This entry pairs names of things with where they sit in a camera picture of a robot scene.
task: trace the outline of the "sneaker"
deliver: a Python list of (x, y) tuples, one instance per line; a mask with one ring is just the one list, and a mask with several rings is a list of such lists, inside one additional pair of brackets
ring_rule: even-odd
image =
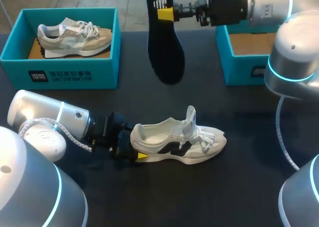
[(111, 45), (112, 31), (91, 22), (66, 18), (57, 26), (38, 27), (38, 40), (45, 49), (45, 58), (67, 55), (94, 56)]
[(168, 118), (155, 125), (134, 127), (132, 147), (147, 155), (142, 162), (175, 159), (192, 165), (216, 156), (226, 145), (224, 132), (205, 126), (196, 126), (195, 108), (189, 106), (186, 120)]

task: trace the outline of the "teal shoe box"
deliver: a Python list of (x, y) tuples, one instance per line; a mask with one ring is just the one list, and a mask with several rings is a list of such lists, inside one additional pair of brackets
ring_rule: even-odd
[(226, 85), (263, 85), (278, 26), (250, 27), (247, 21), (217, 27), (217, 47)]
[[(110, 58), (28, 59), (38, 26), (55, 26), (66, 17), (111, 29)], [(0, 63), (16, 90), (115, 89), (120, 48), (116, 8), (23, 9), (4, 46)]]

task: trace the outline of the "white shoelace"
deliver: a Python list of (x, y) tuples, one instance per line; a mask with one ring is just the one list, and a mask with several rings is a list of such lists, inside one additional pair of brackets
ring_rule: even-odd
[(84, 33), (86, 35), (86, 38), (96, 37), (99, 35), (99, 26), (93, 25), (92, 22), (87, 23), (84, 21), (77, 21), (76, 24), (80, 25), (79, 28), (81, 29), (81, 31), (78, 32), (77, 35), (81, 35), (82, 33)]
[(189, 139), (197, 139), (201, 144), (203, 153), (207, 153), (209, 148), (213, 147), (213, 144), (215, 142), (215, 135), (209, 132), (205, 132), (199, 126), (196, 126), (194, 134)]

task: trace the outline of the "floor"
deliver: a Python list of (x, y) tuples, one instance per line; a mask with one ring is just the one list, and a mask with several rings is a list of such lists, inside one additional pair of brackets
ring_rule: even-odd
[[(23, 8), (55, 7), (116, 7), (119, 11), (121, 30), (148, 30), (146, 0), (1, 0), (12, 23)], [(196, 0), (174, 0), (174, 2), (194, 3)], [(176, 29), (200, 29), (195, 18), (186, 18), (175, 23)], [(10, 25), (0, 8), (0, 33), (9, 33)]]

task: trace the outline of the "black table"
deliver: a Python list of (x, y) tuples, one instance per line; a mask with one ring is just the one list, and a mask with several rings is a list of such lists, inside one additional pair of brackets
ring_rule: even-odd
[[(178, 32), (186, 56), (185, 75), (178, 85), (164, 85), (150, 67), (147, 36), (123, 32), (117, 90), (37, 92), (94, 113), (117, 111), (141, 124), (168, 117), (182, 120), (188, 105), (193, 105), (197, 124), (223, 130), (228, 143), (218, 157), (198, 165), (167, 160), (132, 167), (114, 162), (105, 149), (91, 154), (68, 142), (57, 165), (83, 189), (88, 226), (282, 226), (278, 194), (294, 170), (276, 136), (279, 98), (264, 86), (225, 86), (214, 30)], [(0, 36), (0, 42), (6, 38)], [(2, 126), (7, 126), (14, 94), (0, 70)], [(283, 137), (298, 165), (319, 152), (318, 120), (315, 106), (284, 103)]]

